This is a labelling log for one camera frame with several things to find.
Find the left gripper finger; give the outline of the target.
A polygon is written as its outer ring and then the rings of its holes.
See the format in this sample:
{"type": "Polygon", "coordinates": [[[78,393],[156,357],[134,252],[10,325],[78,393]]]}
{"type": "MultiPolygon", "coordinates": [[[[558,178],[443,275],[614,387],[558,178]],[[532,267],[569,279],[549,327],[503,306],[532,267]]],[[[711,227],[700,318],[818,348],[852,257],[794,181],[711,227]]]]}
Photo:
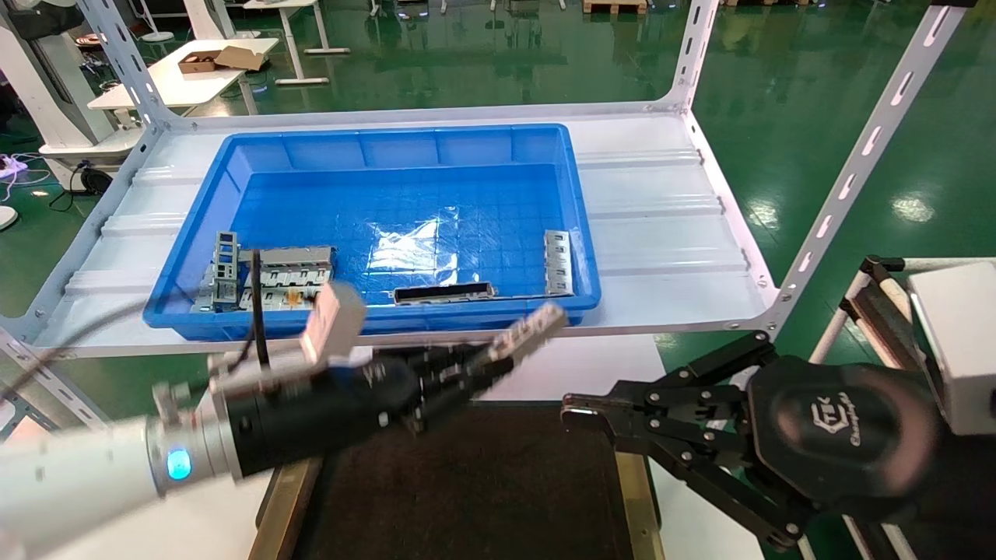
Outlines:
{"type": "Polygon", "coordinates": [[[448,421],[514,369],[513,362],[457,364],[419,377],[419,392],[405,411],[410,432],[428,432],[448,421]]]}
{"type": "Polygon", "coordinates": [[[440,373],[452,366],[473,373],[494,373],[498,362],[490,358],[484,344],[461,343],[452,346],[410,346],[378,348],[378,364],[391,369],[404,369],[414,373],[440,373]]]}

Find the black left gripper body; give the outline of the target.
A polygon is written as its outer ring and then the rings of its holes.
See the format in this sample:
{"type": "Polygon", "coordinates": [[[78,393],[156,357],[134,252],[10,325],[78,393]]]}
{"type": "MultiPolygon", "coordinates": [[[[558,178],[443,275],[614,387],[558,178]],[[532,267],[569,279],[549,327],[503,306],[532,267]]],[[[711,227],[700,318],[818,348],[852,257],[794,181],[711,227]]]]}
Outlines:
{"type": "Polygon", "coordinates": [[[366,442],[409,411],[419,392],[419,375],[402,359],[374,358],[227,394],[229,471],[251,476],[366,442]]]}

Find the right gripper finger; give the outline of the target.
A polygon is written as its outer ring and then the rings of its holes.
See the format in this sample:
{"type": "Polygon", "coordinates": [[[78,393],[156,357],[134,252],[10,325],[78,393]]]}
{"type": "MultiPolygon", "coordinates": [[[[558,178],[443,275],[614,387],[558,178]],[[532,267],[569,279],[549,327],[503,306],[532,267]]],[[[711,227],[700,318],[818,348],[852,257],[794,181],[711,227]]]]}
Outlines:
{"type": "Polygon", "coordinates": [[[718,463],[717,432],[690,423],[609,423],[616,450],[650,457],[762,542],[779,551],[796,548],[812,518],[810,510],[779,506],[718,463]]]}
{"type": "Polygon", "coordinates": [[[605,396],[567,394],[559,418],[567,428],[605,430],[609,435],[630,422],[740,421],[747,397],[733,384],[733,376],[756,373],[778,357],[768,334],[751,332],[657,380],[619,380],[605,396]]]}

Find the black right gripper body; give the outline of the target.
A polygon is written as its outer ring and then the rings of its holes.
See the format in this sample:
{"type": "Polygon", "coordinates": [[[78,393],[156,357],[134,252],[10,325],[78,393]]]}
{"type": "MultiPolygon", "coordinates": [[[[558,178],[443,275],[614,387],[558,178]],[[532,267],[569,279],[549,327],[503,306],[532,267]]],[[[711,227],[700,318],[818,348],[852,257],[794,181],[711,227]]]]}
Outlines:
{"type": "Polygon", "coordinates": [[[944,422],[915,373],[783,355],[751,376],[747,397],[759,461],[804,499],[862,520],[917,509],[944,422]]]}

